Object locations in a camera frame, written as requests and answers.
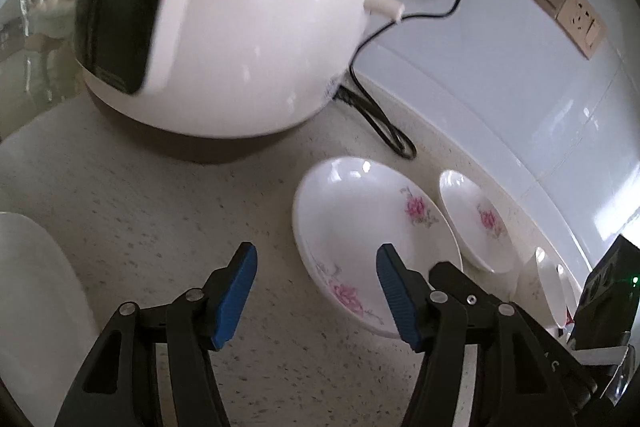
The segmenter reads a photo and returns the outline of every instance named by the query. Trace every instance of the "bolt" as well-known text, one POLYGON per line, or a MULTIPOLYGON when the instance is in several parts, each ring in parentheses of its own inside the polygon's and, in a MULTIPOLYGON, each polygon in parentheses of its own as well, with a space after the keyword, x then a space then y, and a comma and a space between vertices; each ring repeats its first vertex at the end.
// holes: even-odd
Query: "bolt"
POLYGON ((437 290, 434 292, 431 292, 431 294, 429 295, 429 298, 431 299, 432 302, 437 302, 438 304, 444 304, 449 299, 446 293, 440 292, 437 290))
POLYGON ((200 288, 191 288, 185 296, 189 302, 196 302, 204 297, 204 293, 200 288))
POLYGON ((124 315, 126 317, 136 311, 136 305, 133 304, 133 302, 125 302, 120 306, 118 311, 120 312, 120 315, 124 315))
POLYGON ((500 315, 504 315, 505 317, 511 317, 516 312, 516 310, 513 309, 513 306, 506 303, 502 303, 498 306, 498 311, 500 312, 500 315))

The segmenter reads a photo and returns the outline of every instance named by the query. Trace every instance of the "rice cooker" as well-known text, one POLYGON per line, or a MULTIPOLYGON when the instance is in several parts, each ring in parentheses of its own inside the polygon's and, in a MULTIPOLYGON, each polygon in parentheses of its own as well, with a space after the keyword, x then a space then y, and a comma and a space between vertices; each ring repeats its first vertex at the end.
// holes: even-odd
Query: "rice cooker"
POLYGON ((371 12, 396 0, 78 0, 75 49, 94 98, 172 134, 247 139, 332 99, 371 12))

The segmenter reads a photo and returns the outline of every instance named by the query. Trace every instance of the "countertop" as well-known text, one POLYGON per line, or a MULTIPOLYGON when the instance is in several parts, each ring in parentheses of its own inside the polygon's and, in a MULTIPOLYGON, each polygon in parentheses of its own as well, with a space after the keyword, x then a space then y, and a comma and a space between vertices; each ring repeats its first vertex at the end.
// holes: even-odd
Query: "countertop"
MULTIPOLYGON (((338 103, 244 160, 180 162, 130 141, 82 94, 0 144, 0 209, 31 217, 55 238, 100 327, 124 301, 165 304, 202 285, 240 242, 252 241, 254 286, 236 336, 212 355, 232 425, 397 426, 422 357, 401 341, 360 329, 316 289, 290 225, 304 173, 332 156, 365 156, 401 171, 435 201, 440 172, 455 168, 492 198, 522 261, 536 246, 552 247, 462 150, 388 94, 376 93, 416 140, 415 162, 394 156, 354 110, 338 103)), ((482 282, 480 274, 472 276, 482 282)), ((171 418, 166 352, 160 357, 163 412, 171 418)), ((460 426, 472 399, 470 358, 465 368, 460 426)))

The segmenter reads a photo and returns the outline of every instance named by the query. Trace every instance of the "pink flower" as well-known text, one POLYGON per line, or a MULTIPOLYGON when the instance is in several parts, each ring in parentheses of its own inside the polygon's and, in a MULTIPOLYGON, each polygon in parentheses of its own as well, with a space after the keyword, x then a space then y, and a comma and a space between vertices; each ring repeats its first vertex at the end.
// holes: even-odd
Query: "pink flower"
POLYGON ((424 208, 424 200, 422 198, 408 198, 405 212, 409 214, 411 219, 423 219, 424 208))
POLYGON ((344 284, 332 284, 331 290, 334 292, 338 301, 340 301, 340 304, 350 312, 353 312, 360 317, 364 315, 364 308, 358 300, 358 291, 356 288, 352 288, 351 286, 344 284))
POLYGON ((494 213, 490 210, 485 211, 478 209, 478 211, 480 212, 480 221, 482 221, 482 226, 487 230, 493 230, 497 224, 497 219, 495 218, 494 213))

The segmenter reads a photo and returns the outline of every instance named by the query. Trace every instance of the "power cord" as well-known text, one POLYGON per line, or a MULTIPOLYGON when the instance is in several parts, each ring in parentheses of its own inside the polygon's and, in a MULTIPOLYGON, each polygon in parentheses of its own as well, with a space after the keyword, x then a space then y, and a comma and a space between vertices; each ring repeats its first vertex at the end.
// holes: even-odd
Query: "power cord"
MULTIPOLYGON (((444 13, 410 13, 403 15, 400 22, 404 22, 410 19, 446 19, 451 17, 460 6, 460 1, 455 0, 451 8, 444 13)), ((366 48, 373 40, 378 38, 384 32, 396 26, 396 22, 392 21, 382 28, 372 33, 369 37, 364 39, 357 47, 351 62, 349 63, 349 76, 354 86, 360 91, 360 94, 349 89, 346 86, 340 86, 338 91, 334 95, 334 100, 340 100, 351 107, 355 108, 364 118, 369 122, 373 130, 382 138, 384 143, 398 156, 406 160, 413 160, 417 156, 417 149, 414 142, 404 134, 398 127, 393 125, 386 117, 383 109, 378 105, 378 102, 369 94, 369 92, 360 83, 354 68, 354 64, 360 53, 366 48)))

